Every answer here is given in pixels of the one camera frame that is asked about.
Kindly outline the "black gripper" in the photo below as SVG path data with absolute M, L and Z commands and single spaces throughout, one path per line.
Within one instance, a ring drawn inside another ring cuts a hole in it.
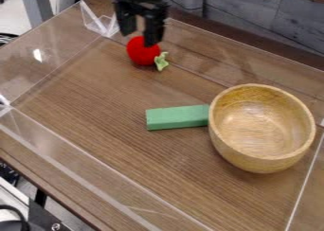
M 124 36 L 136 29 L 135 15 L 144 17 L 144 47 L 162 41 L 164 19 L 168 5 L 164 0 L 113 0 L 115 13 L 120 32 Z

